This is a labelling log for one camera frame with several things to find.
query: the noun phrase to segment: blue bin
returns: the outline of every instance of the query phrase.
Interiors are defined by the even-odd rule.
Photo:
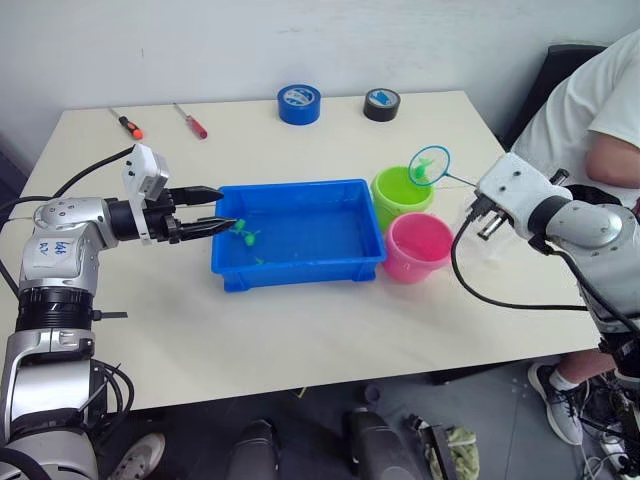
[[[364,180],[222,187],[216,215],[245,220],[213,240],[211,270],[224,289],[328,280],[374,280],[386,259]]]

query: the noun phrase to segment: shoe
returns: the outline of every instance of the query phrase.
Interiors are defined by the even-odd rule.
[[[547,406],[547,420],[560,439],[569,445],[582,445],[582,424],[578,418],[577,394],[582,387],[572,390],[556,390],[549,377],[554,366],[534,363],[529,367],[529,383],[540,394]]]
[[[143,480],[160,463],[165,438],[161,433],[150,433],[134,443],[113,471],[109,480]]]

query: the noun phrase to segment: white label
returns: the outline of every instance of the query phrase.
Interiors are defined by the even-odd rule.
[[[35,248],[34,257],[40,267],[59,265],[76,253],[76,244],[71,238],[43,238]]]
[[[308,88],[296,87],[284,92],[282,97],[289,105],[305,107],[313,103],[316,96]]]
[[[393,107],[398,103],[398,96],[391,90],[381,88],[369,94],[369,101],[376,107]]]

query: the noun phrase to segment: person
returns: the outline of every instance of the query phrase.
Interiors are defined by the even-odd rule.
[[[640,211],[640,30],[578,68],[559,84],[512,150],[547,176],[564,168],[577,200]],[[577,392],[612,370],[598,350],[570,353],[555,366],[533,364],[529,381],[545,402],[553,431],[582,443]]]

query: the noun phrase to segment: screwdriver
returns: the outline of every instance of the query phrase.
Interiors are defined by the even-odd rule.
[[[142,140],[143,135],[140,127],[138,127],[135,123],[129,121],[129,119],[124,115],[118,114],[118,112],[116,112],[113,108],[109,108],[109,111],[116,116],[118,122],[120,122],[120,125],[122,125],[124,129],[129,132],[129,135],[131,135],[136,140]]]
[[[174,103],[173,105],[178,109],[178,112],[180,112],[180,115],[182,115],[182,118],[184,118],[187,121],[187,125],[189,125],[189,128],[191,128],[193,133],[195,133],[202,139],[207,138],[207,135],[208,135],[207,131],[204,129],[202,125],[200,125],[200,122],[198,122],[191,115],[187,115],[187,112],[182,110],[180,108],[180,105],[178,105],[177,103]]]

